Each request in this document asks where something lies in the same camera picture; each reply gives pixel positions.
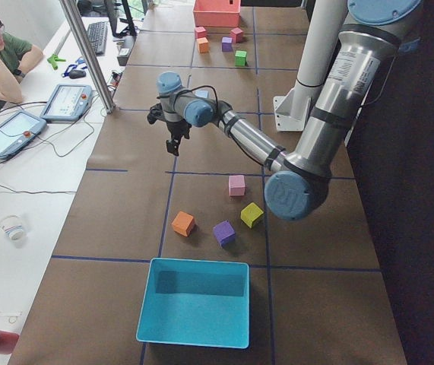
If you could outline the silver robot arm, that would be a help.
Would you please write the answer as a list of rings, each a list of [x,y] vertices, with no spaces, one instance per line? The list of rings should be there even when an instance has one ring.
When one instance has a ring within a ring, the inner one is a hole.
[[[247,123],[227,102],[196,96],[172,71],[157,79],[158,103],[149,123],[162,121],[178,154],[191,127],[214,124],[271,172],[265,201],[275,216],[297,221],[327,198],[330,165],[353,126],[379,66],[398,54],[423,12],[421,1],[317,1],[290,92],[274,102],[277,118],[301,136],[288,152]]]

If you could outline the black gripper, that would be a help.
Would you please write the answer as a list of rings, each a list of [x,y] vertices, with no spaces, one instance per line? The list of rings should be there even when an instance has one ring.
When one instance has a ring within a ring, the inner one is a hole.
[[[191,125],[179,114],[165,111],[161,103],[157,103],[149,109],[147,121],[150,125],[153,125],[156,121],[166,123],[166,127],[171,134],[171,139],[166,140],[166,150],[174,156],[179,156],[180,141],[183,138],[189,139]]]

